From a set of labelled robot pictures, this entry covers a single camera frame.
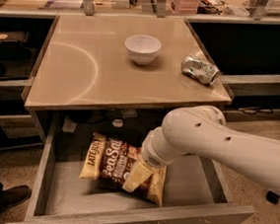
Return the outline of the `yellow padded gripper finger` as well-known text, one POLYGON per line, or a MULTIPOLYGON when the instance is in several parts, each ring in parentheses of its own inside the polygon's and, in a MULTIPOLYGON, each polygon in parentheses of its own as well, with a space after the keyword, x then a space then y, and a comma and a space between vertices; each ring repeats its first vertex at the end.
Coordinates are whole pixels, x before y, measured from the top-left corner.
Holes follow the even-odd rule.
POLYGON ((147 193, 150 189, 148 180, 153 174, 153 168, 148 166, 147 163, 137 161, 131 168, 129 176, 126 178, 122 188, 127 192, 139 189, 140 191, 147 193))

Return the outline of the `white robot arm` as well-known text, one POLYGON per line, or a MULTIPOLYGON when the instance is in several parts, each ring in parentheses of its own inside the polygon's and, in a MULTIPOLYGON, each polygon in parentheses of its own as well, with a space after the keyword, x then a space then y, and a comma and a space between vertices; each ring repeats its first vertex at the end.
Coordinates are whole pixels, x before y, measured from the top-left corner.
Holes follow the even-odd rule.
POLYGON ((280 195, 280 140, 241 133, 226 126, 212 106, 178 108, 150 131, 123 189, 136 190, 158 169, 186 154, 220 162, 280 195))

